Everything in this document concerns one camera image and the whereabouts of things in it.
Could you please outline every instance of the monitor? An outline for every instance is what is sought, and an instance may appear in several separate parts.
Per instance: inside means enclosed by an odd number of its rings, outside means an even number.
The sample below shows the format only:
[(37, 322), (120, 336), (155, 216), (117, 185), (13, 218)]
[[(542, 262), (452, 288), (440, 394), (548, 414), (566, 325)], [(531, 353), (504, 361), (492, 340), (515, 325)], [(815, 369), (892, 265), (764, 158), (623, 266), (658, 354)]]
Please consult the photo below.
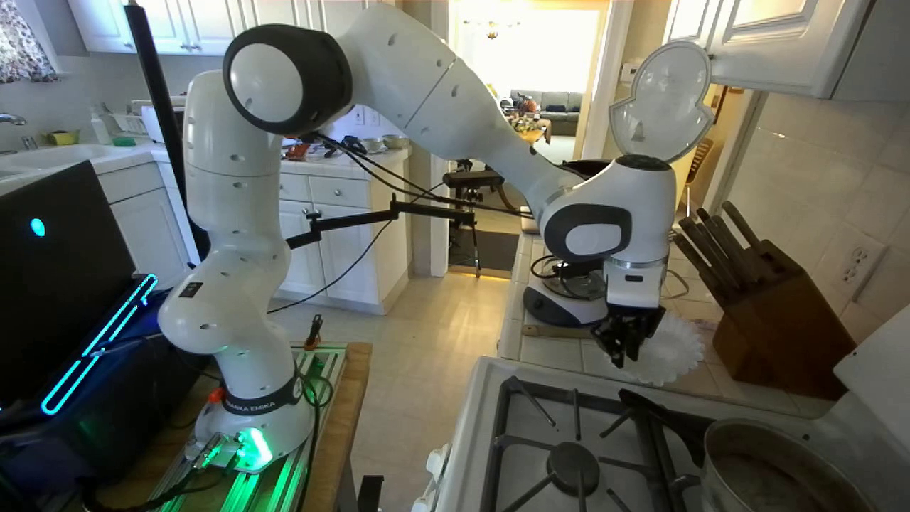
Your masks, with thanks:
[(90, 161), (0, 197), (0, 406), (33, 403), (132, 280)]

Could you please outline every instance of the window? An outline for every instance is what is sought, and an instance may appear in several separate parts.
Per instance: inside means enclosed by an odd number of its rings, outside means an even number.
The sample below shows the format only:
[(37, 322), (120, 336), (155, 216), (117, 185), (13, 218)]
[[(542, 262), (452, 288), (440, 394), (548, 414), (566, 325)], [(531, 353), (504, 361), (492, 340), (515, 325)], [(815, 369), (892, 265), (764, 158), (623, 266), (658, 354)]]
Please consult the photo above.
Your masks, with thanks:
[(0, 0), (0, 83), (51, 83), (60, 76), (37, 23), (31, 0)]

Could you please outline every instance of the knife block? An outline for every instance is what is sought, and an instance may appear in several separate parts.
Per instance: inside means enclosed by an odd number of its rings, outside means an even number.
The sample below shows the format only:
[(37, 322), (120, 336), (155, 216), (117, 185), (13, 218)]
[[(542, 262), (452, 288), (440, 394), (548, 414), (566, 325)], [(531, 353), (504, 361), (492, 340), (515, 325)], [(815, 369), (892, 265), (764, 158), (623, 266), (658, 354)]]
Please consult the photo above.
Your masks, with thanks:
[(728, 302), (714, 336), (731, 379), (815, 397), (843, 393), (832, 364), (853, 347), (802, 266)]

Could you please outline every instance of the drawer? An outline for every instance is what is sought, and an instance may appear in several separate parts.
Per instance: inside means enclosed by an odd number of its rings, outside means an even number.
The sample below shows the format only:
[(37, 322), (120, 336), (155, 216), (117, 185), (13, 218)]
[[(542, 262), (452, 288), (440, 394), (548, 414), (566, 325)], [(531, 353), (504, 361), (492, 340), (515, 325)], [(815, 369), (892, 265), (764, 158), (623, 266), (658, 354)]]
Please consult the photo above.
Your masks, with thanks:
[(314, 205), (370, 208), (370, 182), (310, 175), (310, 199)]
[(277, 197), (292, 201), (310, 201), (310, 185), (307, 175), (280, 172), (277, 175)]
[(162, 175), (154, 165), (124, 167), (114, 172), (100, 172), (107, 201), (122, 201), (144, 189), (162, 187)]

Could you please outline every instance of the backsplash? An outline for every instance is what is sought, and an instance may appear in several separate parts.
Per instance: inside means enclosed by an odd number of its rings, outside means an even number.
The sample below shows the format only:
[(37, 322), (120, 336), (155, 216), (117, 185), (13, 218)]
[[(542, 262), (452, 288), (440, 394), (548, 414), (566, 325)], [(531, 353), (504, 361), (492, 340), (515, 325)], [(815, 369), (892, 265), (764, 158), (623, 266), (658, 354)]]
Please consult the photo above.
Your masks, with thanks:
[[(185, 94), (186, 83), (216, 69), (218, 60), (162, 56), (171, 94)], [(0, 147), (13, 147), (20, 135), (44, 130), (78, 130), (93, 141), (90, 108), (104, 103), (111, 111), (128, 111), (131, 100), (147, 96), (147, 86), (132, 54), (60, 56), (61, 80), (57, 83), (9, 83), (0, 86), (0, 111), (26, 115), (26, 124), (0, 124)]]
[[(910, 105), (767, 94), (731, 201), (813, 275), (856, 340), (910, 303)], [(839, 279), (856, 241), (883, 253), (849, 297)]]

